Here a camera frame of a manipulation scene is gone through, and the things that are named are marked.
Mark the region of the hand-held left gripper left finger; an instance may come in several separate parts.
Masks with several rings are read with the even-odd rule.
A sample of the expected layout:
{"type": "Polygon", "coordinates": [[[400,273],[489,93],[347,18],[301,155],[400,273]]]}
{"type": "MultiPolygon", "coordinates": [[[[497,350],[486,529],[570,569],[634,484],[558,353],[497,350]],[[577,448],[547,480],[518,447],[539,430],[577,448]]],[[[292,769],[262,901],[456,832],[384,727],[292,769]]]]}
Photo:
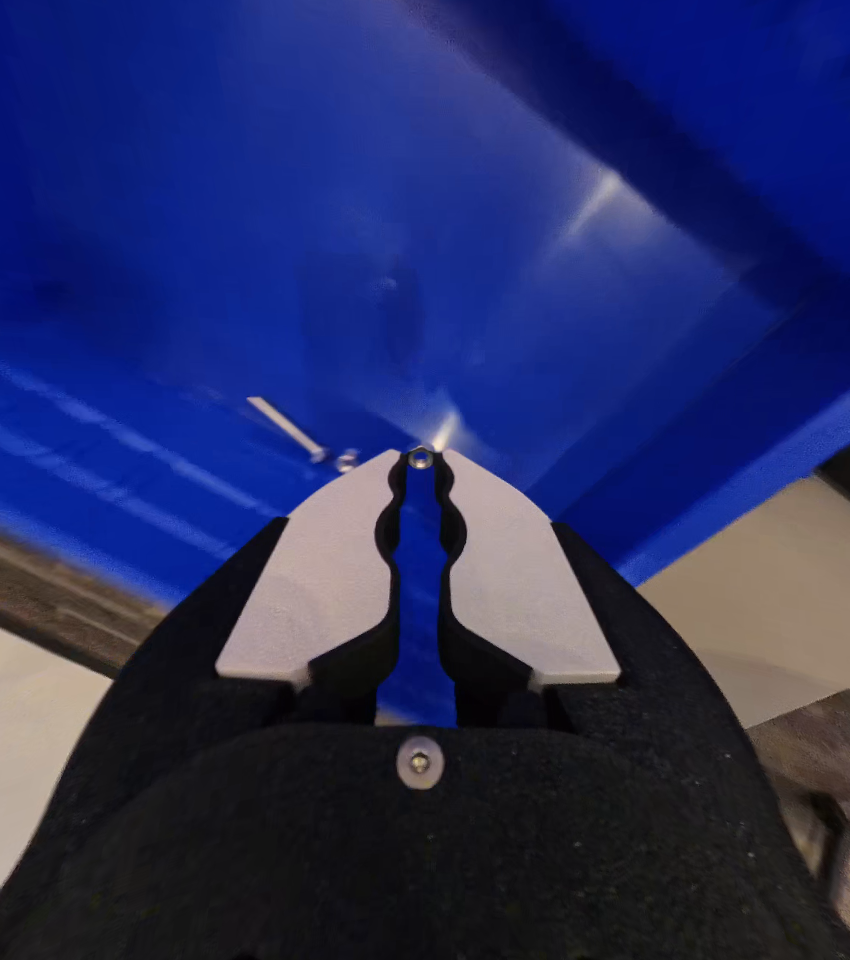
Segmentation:
{"type": "Polygon", "coordinates": [[[376,531],[402,465],[385,450],[293,509],[217,658],[220,677],[307,687],[322,656],[383,624],[393,565],[376,531]]]}

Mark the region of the long thin silver bolt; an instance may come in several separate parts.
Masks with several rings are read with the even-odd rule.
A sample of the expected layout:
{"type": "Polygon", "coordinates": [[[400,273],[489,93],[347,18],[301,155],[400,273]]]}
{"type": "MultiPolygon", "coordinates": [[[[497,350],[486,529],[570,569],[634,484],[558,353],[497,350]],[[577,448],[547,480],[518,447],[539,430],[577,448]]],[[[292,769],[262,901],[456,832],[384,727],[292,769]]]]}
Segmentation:
{"type": "Polygon", "coordinates": [[[330,450],[322,443],[311,438],[303,428],[298,426],[287,415],[280,411],[273,404],[263,397],[248,396],[246,402],[255,410],[266,417],[274,426],[282,431],[288,438],[291,438],[299,447],[305,450],[312,464],[317,465],[326,462],[330,456],[330,450]]]}

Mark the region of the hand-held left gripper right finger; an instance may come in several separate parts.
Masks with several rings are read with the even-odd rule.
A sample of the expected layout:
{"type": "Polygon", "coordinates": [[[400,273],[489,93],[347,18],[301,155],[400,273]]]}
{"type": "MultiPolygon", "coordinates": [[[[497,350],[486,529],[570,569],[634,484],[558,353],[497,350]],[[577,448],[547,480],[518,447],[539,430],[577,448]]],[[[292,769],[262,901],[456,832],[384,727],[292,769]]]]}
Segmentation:
{"type": "Polygon", "coordinates": [[[549,517],[463,454],[435,458],[439,654],[456,684],[544,690],[613,684],[621,666],[549,517]]]}

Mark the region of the blue plastic bin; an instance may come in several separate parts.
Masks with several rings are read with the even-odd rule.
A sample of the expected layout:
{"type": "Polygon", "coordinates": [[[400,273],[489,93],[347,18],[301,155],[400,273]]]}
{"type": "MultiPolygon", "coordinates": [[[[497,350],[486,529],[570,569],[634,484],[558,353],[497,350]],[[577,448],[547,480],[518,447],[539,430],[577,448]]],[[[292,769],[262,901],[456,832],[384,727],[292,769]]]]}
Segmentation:
{"type": "Polygon", "coordinates": [[[171,605],[415,442],[850,688],[850,2],[0,2],[0,532],[171,605]]]}

